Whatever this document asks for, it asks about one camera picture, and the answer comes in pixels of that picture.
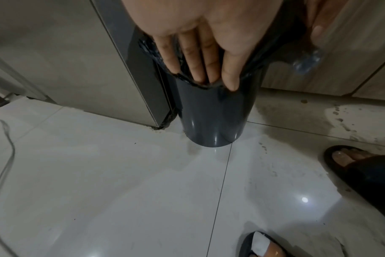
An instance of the cable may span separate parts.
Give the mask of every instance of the cable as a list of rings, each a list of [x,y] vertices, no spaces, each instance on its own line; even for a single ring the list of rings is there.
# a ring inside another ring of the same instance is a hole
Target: cable
[[[9,173],[9,171],[11,170],[12,168],[12,165],[14,163],[14,160],[15,160],[15,145],[14,143],[12,142],[11,140],[11,136],[9,135],[10,133],[10,128],[9,128],[9,125],[0,119],[0,122],[2,123],[2,129],[3,129],[3,132],[5,134],[5,137],[6,139],[8,140],[9,144],[11,145],[11,148],[12,148],[12,153],[8,159],[8,161],[6,162],[5,164],[5,167],[3,167],[3,170],[1,171],[1,174],[0,174],[0,191],[1,191],[1,188],[2,188],[2,185]],[[0,236],[0,245],[2,246],[2,248],[7,252],[9,253],[12,257],[19,257],[19,255],[17,255],[15,253],[14,250],[12,250],[11,247],[9,247],[4,241],[3,239],[1,238]]]

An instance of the black garbage bag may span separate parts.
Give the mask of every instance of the black garbage bag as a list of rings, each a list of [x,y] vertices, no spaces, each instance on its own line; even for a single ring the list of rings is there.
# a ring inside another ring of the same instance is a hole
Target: black garbage bag
[[[176,38],[174,50],[180,62],[180,74],[170,73],[151,37],[141,38],[139,46],[171,75],[170,89],[186,136],[202,146],[225,146],[241,135],[268,64],[282,61],[305,74],[320,62],[322,52],[310,41],[305,17],[303,0],[283,2],[243,67],[239,89],[235,92],[229,91],[221,79],[215,83],[194,81]]]

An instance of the floor tile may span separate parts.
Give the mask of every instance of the floor tile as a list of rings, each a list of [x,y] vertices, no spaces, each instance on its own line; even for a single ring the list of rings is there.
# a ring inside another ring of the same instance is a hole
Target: floor tile
[[[20,97],[0,108],[0,119],[11,127],[11,139],[18,138],[39,125],[61,108],[59,105]],[[8,147],[0,122],[0,153]]]
[[[248,123],[231,149],[208,257],[236,257],[256,230],[298,257],[385,257],[385,218],[319,161],[336,144],[385,154],[385,147]]]
[[[22,257],[206,256],[230,148],[63,108],[17,142],[0,234]]]
[[[385,102],[262,89],[248,121],[385,146]]]

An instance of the cabinet door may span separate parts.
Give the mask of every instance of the cabinet door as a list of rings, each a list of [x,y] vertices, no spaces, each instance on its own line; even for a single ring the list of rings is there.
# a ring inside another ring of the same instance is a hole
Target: cabinet door
[[[353,96],[385,100],[385,65],[358,89]]]
[[[325,57],[314,71],[303,76],[274,63],[262,86],[330,95],[353,92],[385,62],[385,0],[349,0],[319,45]]]

